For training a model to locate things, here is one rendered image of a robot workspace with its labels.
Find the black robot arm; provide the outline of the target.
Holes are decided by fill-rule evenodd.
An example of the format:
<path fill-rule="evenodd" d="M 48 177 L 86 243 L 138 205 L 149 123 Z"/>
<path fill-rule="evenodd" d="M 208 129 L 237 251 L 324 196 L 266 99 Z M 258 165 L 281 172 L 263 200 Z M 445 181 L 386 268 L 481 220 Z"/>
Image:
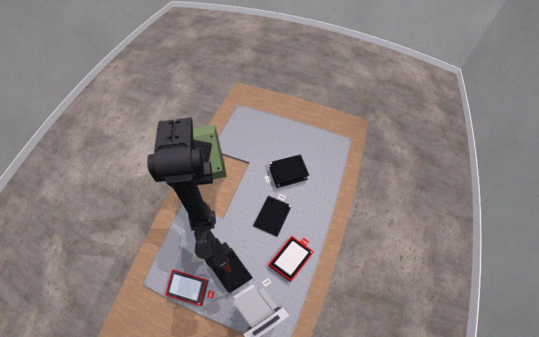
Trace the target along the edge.
<path fill-rule="evenodd" d="M 198 185 L 213 184 L 211 149 L 211 143 L 193 139 L 192 117 L 159 121 L 154 154 L 148 155 L 147 165 L 155 182 L 166 181 L 188 212 L 190 228 L 195 230 L 196 256 L 224 268 L 229 263 L 227 252 L 218 238 L 213 244 L 215 236 L 210 230 L 216 223 L 215 213 L 198 189 Z"/>

